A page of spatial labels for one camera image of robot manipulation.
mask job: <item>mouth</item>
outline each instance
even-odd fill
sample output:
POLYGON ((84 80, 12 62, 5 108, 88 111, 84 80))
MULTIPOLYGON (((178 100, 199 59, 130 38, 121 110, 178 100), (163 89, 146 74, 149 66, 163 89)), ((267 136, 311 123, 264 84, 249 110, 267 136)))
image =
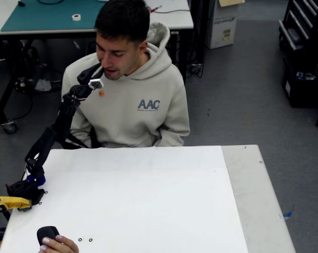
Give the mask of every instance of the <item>mouth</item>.
POLYGON ((113 73, 115 73, 117 70, 108 70, 108 69, 105 69, 105 72, 107 73, 107 74, 113 74, 113 73))

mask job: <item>finger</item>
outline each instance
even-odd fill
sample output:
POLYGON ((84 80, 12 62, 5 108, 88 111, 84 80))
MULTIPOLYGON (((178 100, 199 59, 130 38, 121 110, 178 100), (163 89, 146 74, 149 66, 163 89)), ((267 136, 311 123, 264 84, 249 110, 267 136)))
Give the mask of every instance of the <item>finger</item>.
POLYGON ((67 245, 74 253, 79 253, 78 246, 69 238, 66 238, 64 236, 56 236, 55 239, 65 245, 67 245))
POLYGON ((48 237, 43 238, 43 243, 47 245, 48 248, 56 250, 55 252, 61 253, 73 253, 73 251, 66 245, 62 244, 61 242, 57 242, 56 240, 52 240, 48 237))
POLYGON ((41 245, 41 253, 60 253, 59 251, 56 251, 46 245, 41 245))

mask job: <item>cardboard box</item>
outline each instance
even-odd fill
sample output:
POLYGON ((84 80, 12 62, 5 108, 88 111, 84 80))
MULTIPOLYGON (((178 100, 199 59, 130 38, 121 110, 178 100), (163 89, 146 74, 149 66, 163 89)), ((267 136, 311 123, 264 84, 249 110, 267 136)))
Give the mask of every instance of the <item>cardboard box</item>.
POLYGON ((212 23, 208 28, 207 46, 210 49, 234 43, 238 5, 245 0, 215 0, 212 23))

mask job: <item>black shelf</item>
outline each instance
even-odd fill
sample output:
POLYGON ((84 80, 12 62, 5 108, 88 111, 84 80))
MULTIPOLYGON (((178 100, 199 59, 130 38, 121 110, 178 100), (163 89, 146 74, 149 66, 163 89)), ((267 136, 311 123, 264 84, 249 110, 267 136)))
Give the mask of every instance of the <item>black shelf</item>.
POLYGON ((285 53, 284 92, 292 106, 317 107, 318 75, 315 81, 301 80, 298 75, 314 75, 318 66, 318 0, 289 0, 284 19, 278 22, 280 47, 285 53))

